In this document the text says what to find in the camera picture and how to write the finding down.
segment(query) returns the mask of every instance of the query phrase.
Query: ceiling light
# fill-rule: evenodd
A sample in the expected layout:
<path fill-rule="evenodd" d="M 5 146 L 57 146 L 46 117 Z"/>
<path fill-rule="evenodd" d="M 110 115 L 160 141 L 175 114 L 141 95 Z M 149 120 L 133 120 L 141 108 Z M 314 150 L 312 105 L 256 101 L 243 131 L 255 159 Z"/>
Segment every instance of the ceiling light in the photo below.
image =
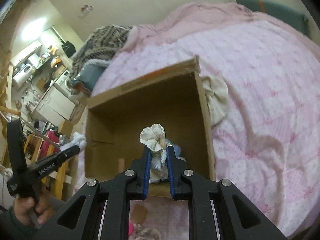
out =
<path fill-rule="evenodd" d="M 22 39 L 24 41 L 36 40 L 41 35 L 45 22 L 45 18 L 40 18 L 29 23 L 22 32 Z"/>

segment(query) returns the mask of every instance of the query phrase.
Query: sleeve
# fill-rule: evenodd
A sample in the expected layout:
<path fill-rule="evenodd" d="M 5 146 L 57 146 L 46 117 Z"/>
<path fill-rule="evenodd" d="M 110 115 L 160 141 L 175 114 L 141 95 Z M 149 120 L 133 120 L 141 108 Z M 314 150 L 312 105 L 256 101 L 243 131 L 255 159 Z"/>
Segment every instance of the sleeve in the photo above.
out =
<path fill-rule="evenodd" d="M 13 207 L 0 214 L 0 239 L 29 240 L 35 234 L 36 229 L 30 228 L 16 218 Z"/>

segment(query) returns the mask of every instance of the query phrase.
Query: white cabinet door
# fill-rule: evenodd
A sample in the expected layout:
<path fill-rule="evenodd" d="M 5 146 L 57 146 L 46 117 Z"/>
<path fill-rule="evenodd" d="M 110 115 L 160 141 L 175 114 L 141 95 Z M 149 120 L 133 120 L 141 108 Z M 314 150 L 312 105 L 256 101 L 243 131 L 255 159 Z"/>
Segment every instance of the white cabinet door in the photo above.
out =
<path fill-rule="evenodd" d="M 43 100 L 41 100 L 41 102 L 35 109 L 33 118 L 41 120 L 41 116 L 43 116 L 45 120 L 49 121 L 55 126 L 59 126 L 62 123 L 62 121 L 64 121 L 64 118 L 56 111 L 54 111 L 50 106 L 48 106 L 46 102 Z"/>
<path fill-rule="evenodd" d="M 75 104 L 52 86 L 43 100 L 58 114 L 69 120 Z"/>
<path fill-rule="evenodd" d="M 22 61 L 24 61 L 28 56 L 33 54 L 36 49 L 40 48 L 42 46 L 40 41 L 34 41 L 29 46 L 27 46 L 25 49 L 23 49 L 21 52 L 18 53 L 17 56 L 13 57 L 11 59 L 11 64 L 15 67 L 19 65 Z"/>

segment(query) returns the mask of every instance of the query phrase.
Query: orange tape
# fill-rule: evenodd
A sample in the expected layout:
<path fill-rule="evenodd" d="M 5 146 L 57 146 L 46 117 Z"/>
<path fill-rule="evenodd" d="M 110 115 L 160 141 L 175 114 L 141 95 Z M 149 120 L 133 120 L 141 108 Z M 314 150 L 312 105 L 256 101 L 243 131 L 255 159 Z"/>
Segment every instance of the orange tape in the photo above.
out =
<path fill-rule="evenodd" d="M 259 5 L 260 5 L 260 8 L 261 8 L 261 11 L 264 12 L 264 13 L 267 13 L 266 9 L 263 6 L 263 0 L 259 0 Z"/>
<path fill-rule="evenodd" d="M 156 76 L 160 76 L 160 75 L 163 75 L 164 73 L 167 73 L 168 72 L 168 68 L 163 68 L 163 69 L 159 69 L 155 72 L 152 72 L 152 73 L 149 73 L 145 76 L 142 76 L 141 79 L 142 80 L 146 80 L 146 79 L 149 79 L 149 78 L 154 78 Z"/>

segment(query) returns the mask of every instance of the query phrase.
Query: hand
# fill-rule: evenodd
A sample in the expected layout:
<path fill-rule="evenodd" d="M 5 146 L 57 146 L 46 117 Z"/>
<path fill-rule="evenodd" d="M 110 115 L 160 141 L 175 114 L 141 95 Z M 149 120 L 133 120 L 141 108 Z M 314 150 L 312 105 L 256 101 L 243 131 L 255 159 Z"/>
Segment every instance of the hand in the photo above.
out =
<path fill-rule="evenodd" d="M 50 195 L 49 192 L 42 188 L 40 195 L 39 203 L 36 205 L 36 211 L 41 214 L 38 217 L 37 222 L 39 224 L 46 223 L 50 217 L 52 217 L 54 211 L 52 206 L 49 203 Z M 13 210 L 16 218 L 25 226 L 33 227 L 34 224 L 28 214 L 28 211 L 35 206 L 35 201 L 33 198 L 22 198 L 18 195 L 14 201 Z"/>

